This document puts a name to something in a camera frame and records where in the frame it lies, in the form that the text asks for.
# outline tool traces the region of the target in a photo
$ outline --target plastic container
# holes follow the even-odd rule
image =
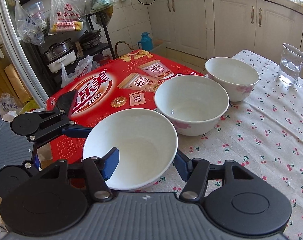
[[[67,55],[61,57],[60,59],[56,60],[55,62],[47,65],[48,68],[52,73],[58,72],[61,69],[61,65],[67,66],[71,63],[76,61],[76,54],[74,51],[68,53]]]
[[[42,1],[39,1],[35,4],[33,4],[32,6],[30,6],[27,9],[27,12],[31,15],[34,16],[36,13],[42,13],[45,10],[45,7],[43,5]]]

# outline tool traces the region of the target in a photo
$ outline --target table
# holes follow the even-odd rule
[[[289,239],[303,239],[303,88],[286,87],[277,79],[279,66],[243,50],[233,58],[260,74],[248,98],[230,103],[218,125],[197,137],[178,135],[178,148],[190,159],[212,164],[233,159],[277,188],[291,201],[293,213],[285,230]],[[174,191],[185,183],[171,166],[147,192]],[[209,181],[206,194],[221,186]]]

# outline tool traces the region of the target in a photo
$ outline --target pot lid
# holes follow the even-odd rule
[[[90,42],[100,35],[101,29],[94,30],[94,31],[88,31],[86,30],[85,33],[78,39],[80,43],[87,43]]]

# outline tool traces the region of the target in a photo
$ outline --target white tiled wall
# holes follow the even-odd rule
[[[44,7],[46,10],[45,15],[49,16],[51,0],[32,0],[24,4],[23,7],[28,8],[30,5],[38,1],[42,1],[44,3]],[[91,19],[95,30],[102,29],[102,40],[103,42],[107,43],[107,38],[105,36],[103,28],[98,26],[94,22],[93,16],[91,17]],[[84,29],[90,29],[88,22],[85,25]],[[137,0],[118,1],[114,5],[113,15],[109,22],[109,25],[107,26],[107,29],[113,47],[115,47],[115,44],[118,41],[126,41],[134,49],[137,49],[137,43],[138,41],[140,41],[141,34],[143,32],[149,32],[149,36],[152,38],[147,6],[139,3]],[[57,43],[58,40],[62,41],[67,38],[72,38],[72,41],[76,41],[82,34],[83,31],[64,33],[63,38],[60,37],[61,34],[48,36],[45,39],[45,46],[41,49],[41,51],[45,51],[52,43]],[[130,52],[128,46],[123,43],[118,45],[117,50],[119,56]]]

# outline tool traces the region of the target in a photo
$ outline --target water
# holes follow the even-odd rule
[[[282,82],[289,86],[295,84],[296,79],[298,79],[300,69],[295,66],[292,62],[282,59],[279,66],[278,76]]]

